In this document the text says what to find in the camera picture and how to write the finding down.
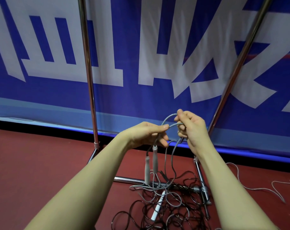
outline person's right hand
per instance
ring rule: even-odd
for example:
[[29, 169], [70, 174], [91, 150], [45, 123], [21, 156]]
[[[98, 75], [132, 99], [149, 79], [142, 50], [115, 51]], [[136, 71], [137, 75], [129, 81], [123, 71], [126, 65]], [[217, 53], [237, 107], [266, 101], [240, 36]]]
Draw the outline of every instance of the person's right hand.
[[201, 117], [179, 109], [174, 121], [184, 124], [178, 125], [178, 136], [187, 139], [189, 148], [197, 157], [202, 157], [204, 151], [214, 147], [208, 135], [206, 123]]

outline forearm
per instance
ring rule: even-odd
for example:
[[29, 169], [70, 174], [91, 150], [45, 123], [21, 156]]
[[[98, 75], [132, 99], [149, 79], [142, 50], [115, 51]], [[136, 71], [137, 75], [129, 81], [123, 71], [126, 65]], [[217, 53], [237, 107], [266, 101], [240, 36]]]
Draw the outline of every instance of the forearm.
[[127, 141], [115, 137], [36, 215], [26, 229], [92, 229], [126, 153]]
[[223, 230], [277, 229], [240, 184], [213, 146], [202, 152], [205, 171]]

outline red mat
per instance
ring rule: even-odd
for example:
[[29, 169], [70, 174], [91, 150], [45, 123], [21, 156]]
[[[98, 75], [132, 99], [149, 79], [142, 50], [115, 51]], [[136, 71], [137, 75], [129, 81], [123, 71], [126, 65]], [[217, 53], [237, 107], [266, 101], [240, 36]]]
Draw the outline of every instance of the red mat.
[[[87, 163], [93, 143], [0, 130], [0, 230], [21, 230], [35, 214]], [[164, 155], [158, 154], [160, 165]], [[129, 151], [118, 176], [143, 179], [145, 152]], [[170, 163], [167, 163], [169, 176]], [[178, 174], [196, 173], [193, 160], [174, 158]], [[270, 188], [273, 180], [290, 182], [290, 173], [239, 166], [242, 183], [250, 188]], [[121, 210], [129, 210], [139, 199], [130, 185], [113, 183], [106, 205], [97, 222], [97, 230], [110, 229], [111, 219]], [[249, 191], [252, 197], [281, 229], [290, 229], [290, 185], [276, 184], [287, 204], [269, 191]], [[214, 205], [209, 207], [212, 229], [220, 227]], [[135, 206], [134, 214], [141, 211]], [[123, 229], [125, 217], [116, 223]]]

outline person's left hand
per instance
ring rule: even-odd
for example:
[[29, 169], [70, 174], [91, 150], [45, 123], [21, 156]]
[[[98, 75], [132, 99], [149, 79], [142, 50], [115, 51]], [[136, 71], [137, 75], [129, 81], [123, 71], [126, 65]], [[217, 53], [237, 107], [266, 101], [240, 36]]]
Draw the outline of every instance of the person's left hand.
[[138, 125], [135, 125], [127, 130], [121, 132], [121, 135], [128, 140], [128, 149], [139, 147], [143, 144], [153, 144], [157, 135], [159, 134], [159, 138], [157, 140], [157, 145], [167, 147], [168, 136], [166, 135], [166, 130], [170, 126], [166, 125], [156, 125], [153, 123], [142, 122]]

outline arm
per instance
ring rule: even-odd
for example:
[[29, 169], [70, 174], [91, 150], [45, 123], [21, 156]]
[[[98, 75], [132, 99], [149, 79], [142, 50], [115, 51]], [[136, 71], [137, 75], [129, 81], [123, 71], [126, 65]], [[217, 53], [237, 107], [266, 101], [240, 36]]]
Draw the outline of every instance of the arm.
[[204, 120], [178, 110], [175, 121], [180, 137], [187, 138], [189, 148], [205, 171], [223, 230], [272, 230], [277, 228], [249, 195], [215, 150]]
[[152, 144], [160, 132], [163, 133], [159, 142], [167, 146], [164, 131], [168, 127], [143, 122], [118, 134], [43, 207], [25, 230], [93, 229], [126, 151]]

